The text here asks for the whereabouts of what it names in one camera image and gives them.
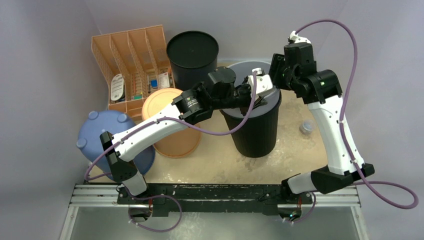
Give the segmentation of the grey plastic bucket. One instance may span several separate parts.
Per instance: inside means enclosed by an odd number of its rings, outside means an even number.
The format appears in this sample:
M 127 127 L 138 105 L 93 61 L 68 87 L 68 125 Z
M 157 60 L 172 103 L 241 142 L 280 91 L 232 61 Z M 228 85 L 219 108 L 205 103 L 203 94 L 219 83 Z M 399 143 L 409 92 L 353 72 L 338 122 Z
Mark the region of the grey plastic bucket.
M 270 66 L 271 64 L 269 62 L 251 60 L 234 63 L 232 65 L 229 65 L 228 68 L 232 69 L 235 72 L 236 80 L 234 85 L 238 86 L 243 82 L 246 76 L 252 75 L 253 69 L 262 68 L 264 70 L 264 73 L 267 74 L 269 72 Z M 267 104 L 258 106 L 257 108 L 253 109 L 249 118 L 259 117 L 271 111 L 277 105 L 280 99 L 280 90 L 274 89 L 273 92 L 265 96 L 264 99 L 266 100 Z M 242 119 L 244 117 L 241 114 L 239 108 L 223 109 L 222 111 L 235 118 Z

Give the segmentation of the black ribbed bin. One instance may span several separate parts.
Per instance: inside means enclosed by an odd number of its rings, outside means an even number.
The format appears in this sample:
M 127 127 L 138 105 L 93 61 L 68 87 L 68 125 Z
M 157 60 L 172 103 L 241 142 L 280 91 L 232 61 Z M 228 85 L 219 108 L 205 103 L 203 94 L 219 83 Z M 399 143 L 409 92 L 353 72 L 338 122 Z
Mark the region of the black ribbed bin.
M 268 155 L 275 147 L 279 107 L 282 97 L 267 113 L 252 117 L 236 132 L 231 134 L 236 149 L 248 158 L 260 158 Z

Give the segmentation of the dark navy cylindrical bin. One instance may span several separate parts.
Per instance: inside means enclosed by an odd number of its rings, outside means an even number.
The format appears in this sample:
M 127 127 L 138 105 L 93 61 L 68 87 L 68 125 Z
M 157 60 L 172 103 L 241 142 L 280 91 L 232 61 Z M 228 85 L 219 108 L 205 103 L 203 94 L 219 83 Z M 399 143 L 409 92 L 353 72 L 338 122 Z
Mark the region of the dark navy cylindrical bin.
M 190 30 L 172 37 L 166 54 L 175 87 L 186 91 L 208 78 L 218 64 L 219 44 L 210 34 Z

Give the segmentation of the orange plastic bucket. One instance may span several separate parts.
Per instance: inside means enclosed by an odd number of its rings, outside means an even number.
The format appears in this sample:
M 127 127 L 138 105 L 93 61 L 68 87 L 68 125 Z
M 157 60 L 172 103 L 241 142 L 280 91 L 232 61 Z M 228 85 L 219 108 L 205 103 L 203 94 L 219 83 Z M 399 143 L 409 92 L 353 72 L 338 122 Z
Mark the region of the orange plastic bucket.
M 183 91 L 176 88 L 163 88 L 152 93 L 142 107 L 141 116 L 145 121 L 170 104 Z M 158 153 L 170 158 L 182 158 L 191 154 L 201 141 L 201 132 L 192 128 L 173 133 L 153 146 Z

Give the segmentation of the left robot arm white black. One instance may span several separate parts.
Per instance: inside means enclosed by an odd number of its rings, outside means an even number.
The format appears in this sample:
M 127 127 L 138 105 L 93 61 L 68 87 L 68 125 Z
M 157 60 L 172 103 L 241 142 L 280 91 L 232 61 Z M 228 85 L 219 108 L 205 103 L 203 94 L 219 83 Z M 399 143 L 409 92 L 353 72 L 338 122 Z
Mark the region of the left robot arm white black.
M 154 116 L 120 133 L 106 131 L 99 138 L 112 177 L 122 183 L 129 197 L 138 205 L 149 199 L 148 185 L 134 164 L 134 158 L 147 147 L 187 128 L 208 133 L 196 125 L 212 117 L 215 110 L 239 109 L 241 123 L 227 134 L 238 131 L 248 120 L 253 109 L 264 105 L 264 97 L 275 87 L 262 68 L 255 68 L 242 83 L 235 85 L 236 73 L 218 67 L 208 73 L 206 80 L 183 91 Z

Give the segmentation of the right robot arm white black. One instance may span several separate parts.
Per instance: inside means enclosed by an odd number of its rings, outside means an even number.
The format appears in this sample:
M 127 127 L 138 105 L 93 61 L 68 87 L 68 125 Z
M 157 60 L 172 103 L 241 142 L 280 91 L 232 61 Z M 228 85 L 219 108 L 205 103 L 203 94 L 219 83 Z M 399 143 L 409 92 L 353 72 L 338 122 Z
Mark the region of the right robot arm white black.
M 269 75 L 275 87 L 293 91 L 307 105 L 327 156 L 326 166 L 281 182 L 280 196 L 284 202 L 292 204 L 305 192 L 328 194 L 375 173 L 374 166 L 354 151 L 349 126 L 340 120 L 344 114 L 339 79 L 332 70 L 317 71 L 310 43 L 290 43 L 284 47 L 283 54 L 275 53 Z

